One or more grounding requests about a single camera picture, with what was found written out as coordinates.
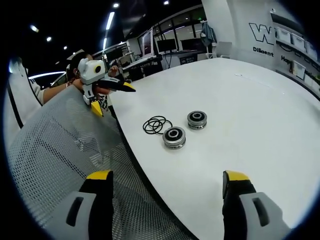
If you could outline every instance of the wall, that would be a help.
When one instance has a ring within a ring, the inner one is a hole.
[[[226,0],[202,0],[206,19],[217,41],[235,43],[235,30]]]
[[[128,41],[126,41],[126,44],[127,44],[128,48],[129,48],[129,50],[134,52],[134,55],[141,54],[141,50],[140,50],[140,47],[139,47],[139,42],[138,42],[138,39],[136,37],[128,39]]]
[[[218,42],[232,42],[231,58],[270,70],[280,66],[287,71],[290,65],[284,59],[295,60],[312,75],[318,74],[303,57],[276,44],[277,24],[273,23],[270,11],[297,22],[278,0],[202,0],[202,3]]]

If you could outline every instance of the desk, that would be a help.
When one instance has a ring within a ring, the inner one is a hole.
[[[141,58],[137,61],[134,61],[133,63],[131,63],[130,65],[126,66],[126,67],[123,67],[122,70],[123,71],[128,71],[129,69],[133,68],[133,67],[136,67],[138,65],[143,65],[143,64],[146,64],[147,62],[149,61],[153,61],[157,56],[150,56],[150,57],[144,57],[144,58]]]
[[[320,102],[276,72],[225,58],[197,61],[113,93],[121,129],[144,173],[179,220],[200,240],[222,240],[223,171],[247,174],[295,227],[313,203],[320,181]],[[187,115],[207,114],[203,130]],[[143,123],[162,115],[184,128],[186,144],[164,147]]]

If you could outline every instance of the office room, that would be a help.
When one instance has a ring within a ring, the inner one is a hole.
[[[320,41],[316,6],[296,2],[10,8],[22,21],[8,33],[2,182],[6,222],[25,227],[5,232],[308,239],[320,198]]]

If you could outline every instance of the black ceiling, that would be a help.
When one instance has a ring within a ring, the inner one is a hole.
[[[182,10],[202,4],[201,0],[170,0],[164,5],[165,0],[145,0],[146,14],[134,26],[130,34],[125,35],[126,39],[139,36],[161,20],[170,17]]]
[[[113,3],[120,3],[113,9]],[[29,76],[64,71],[67,57],[80,49],[93,54],[103,47],[108,16],[115,12],[108,31],[107,46],[141,34],[156,22],[183,9],[201,4],[201,0],[105,0],[39,5],[20,3],[14,6],[9,21],[17,22],[10,29],[10,51],[22,58]],[[35,25],[39,32],[30,29]]]

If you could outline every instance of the window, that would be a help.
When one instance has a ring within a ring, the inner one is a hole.
[[[183,50],[181,40],[193,39],[194,32],[192,26],[183,26],[175,29],[176,37],[178,39],[179,49]]]
[[[159,33],[160,33],[159,27],[158,27],[158,26],[154,27],[154,28],[153,28],[153,36],[156,36],[156,35],[159,34]]]
[[[173,24],[175,27],[191,25],[190,13],[186,12],[186,13],[180,14],[179,16],[175,16],[173,18]]]
[[[163,33],[165,33],[167,30],[171,29],[172,28],[171,20],[165,21],[164,23],[160,24],[160,28]]]
[[[200,23],[200,21],[207,20],[205,9],[203,7],[191,11],[191,14],[192,21],[197,21],[198,23]]]
[[[195,30],[196,38],[199,39],[200,38],[200,34],[202,32],[202,23],[195,24],[194,25],[194,30]]]

